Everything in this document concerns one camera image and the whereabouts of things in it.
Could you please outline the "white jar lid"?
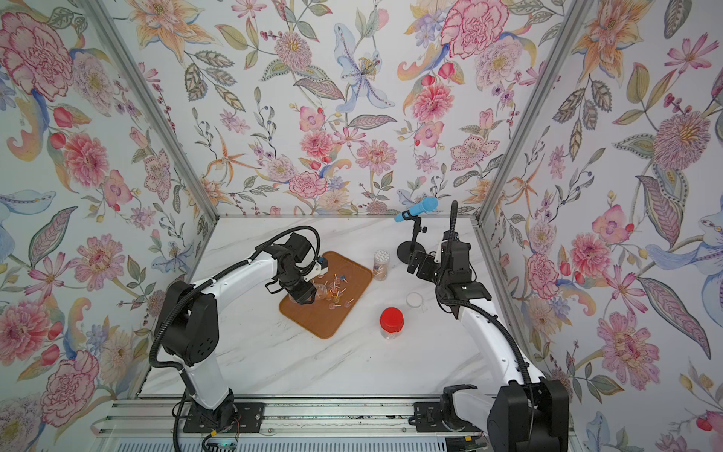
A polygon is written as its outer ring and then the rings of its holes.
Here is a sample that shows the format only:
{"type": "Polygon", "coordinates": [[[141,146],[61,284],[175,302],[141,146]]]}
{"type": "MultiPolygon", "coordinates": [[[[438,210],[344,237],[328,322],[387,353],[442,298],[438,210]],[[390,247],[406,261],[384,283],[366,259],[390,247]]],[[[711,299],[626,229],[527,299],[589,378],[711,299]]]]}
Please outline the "white jar lid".
{"type": "Polygon", "coordinates": [[[410,292],[406,297],[406,305],[412,309],[418,309],[423,306],[425,302],[424,297],[417,292],[410,292]]]}

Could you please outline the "clear patterned lid jar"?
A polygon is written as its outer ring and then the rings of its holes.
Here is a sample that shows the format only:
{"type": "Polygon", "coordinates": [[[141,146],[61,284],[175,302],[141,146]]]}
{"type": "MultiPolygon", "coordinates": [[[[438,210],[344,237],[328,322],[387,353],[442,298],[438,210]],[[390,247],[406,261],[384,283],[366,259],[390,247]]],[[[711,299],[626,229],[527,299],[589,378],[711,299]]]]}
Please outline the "clear patterned lid jar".
{"type": "Polygon", "coordinates": [[[377,250],[373,261],[373,278],[376,281],[385,281],[389,273],[390,254],[386,250],[377,250]]]}

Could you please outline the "brown wooden tray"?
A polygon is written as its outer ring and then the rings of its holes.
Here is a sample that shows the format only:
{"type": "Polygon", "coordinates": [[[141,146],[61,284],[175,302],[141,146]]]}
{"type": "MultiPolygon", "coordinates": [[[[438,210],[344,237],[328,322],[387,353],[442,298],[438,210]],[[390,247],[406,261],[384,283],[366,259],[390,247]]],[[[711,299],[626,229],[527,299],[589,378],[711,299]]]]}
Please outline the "brown wooden tray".
{"type": "Polygon", "coordinates": [[[360,301],[373,280],[373,273],[338,252],[325,252],[323,256],[329,267],[325,275],[313,280],[314,303],[300,305],[286,296],[279,304],[279,311],[314,336],[329,339],[360,301]]]}

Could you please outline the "red lid jar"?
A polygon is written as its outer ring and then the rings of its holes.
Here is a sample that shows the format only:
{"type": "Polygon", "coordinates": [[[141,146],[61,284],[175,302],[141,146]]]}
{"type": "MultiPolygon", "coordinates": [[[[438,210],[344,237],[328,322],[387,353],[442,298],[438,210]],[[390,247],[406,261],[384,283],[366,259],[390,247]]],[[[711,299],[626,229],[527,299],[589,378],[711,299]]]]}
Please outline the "red lid jar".
{"type": "Polygon", "coordinates": [[[405,326],[405,318],[401,310],[395,307],[389,307],[382,311],[380,315],[380,329],[382,335],[387,339],[397,337],[405,326]]]}

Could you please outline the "white lid candy jar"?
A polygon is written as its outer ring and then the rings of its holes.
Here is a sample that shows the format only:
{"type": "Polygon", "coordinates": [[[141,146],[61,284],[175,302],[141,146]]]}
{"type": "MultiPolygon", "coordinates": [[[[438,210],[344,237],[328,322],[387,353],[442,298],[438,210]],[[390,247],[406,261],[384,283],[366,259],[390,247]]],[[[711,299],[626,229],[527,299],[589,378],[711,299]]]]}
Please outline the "white lid candy jar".
{"type": "Polygon", "coordinates": [[[327,284],[315,284],[314,288],[316,289],[317,301],[331,301],[333,299],[333,290],[327,284]]]}

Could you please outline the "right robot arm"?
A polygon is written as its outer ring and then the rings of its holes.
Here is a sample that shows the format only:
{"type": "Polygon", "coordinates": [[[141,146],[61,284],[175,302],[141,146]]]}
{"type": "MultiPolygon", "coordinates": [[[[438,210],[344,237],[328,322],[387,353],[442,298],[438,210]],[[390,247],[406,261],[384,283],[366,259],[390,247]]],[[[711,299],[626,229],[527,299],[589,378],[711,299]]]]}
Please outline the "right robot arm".
{"type": "Polygon", "coordinates": [[[487,287],[474,278],[470,244],[453,230],[436,252],[415,252],[408,271],[434,285],[438,305],[472,337],[491,371],[496,395],[474,384],[447,386],[440,397],[442,424],[450,431],[473,428],[494,451],[566,451],[570,396],[523,353],[504,324],[487,287]]]}

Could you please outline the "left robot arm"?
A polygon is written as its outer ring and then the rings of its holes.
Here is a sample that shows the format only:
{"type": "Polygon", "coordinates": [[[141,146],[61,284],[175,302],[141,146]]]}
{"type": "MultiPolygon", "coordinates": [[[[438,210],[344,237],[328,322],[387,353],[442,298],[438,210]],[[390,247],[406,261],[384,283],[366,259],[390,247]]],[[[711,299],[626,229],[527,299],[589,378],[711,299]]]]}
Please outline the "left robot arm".
{"type": "Polygon", "coordinates": [[[320,250],[316,229],[292,227],[204,281],[172,284],[154,331],[151,367],[176,371],[197,409],[226,416],[235,396],[216,353],[223,317],[263,287],[271,295],[284,293],[299,305],[314,303],[314,278],[325,275],[329,267],[320,250]]]}

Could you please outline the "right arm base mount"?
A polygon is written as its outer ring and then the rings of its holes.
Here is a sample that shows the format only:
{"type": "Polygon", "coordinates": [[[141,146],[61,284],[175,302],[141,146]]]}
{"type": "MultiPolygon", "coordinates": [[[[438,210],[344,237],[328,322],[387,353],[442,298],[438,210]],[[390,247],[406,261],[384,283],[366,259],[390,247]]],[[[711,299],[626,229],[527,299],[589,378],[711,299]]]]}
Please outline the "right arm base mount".
{"type": "Polygon", "coordinates": [[[418,433],[485,432],[493,398],[476,386],[447,386],[439,399],[416,402],[408,423],[418,433]]]}

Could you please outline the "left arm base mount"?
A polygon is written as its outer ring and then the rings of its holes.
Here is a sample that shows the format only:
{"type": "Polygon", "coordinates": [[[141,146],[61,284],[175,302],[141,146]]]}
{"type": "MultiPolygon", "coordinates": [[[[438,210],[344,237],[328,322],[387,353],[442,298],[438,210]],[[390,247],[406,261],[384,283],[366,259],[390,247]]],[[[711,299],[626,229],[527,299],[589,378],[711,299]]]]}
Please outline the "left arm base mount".
{"type": "Polygon", "coordinates": [[[259,433],[264,420],[265,403],[235,402],[219,406],[216,410],[203,408],[191,402],[183,425],[183,433],[259,433]]]}

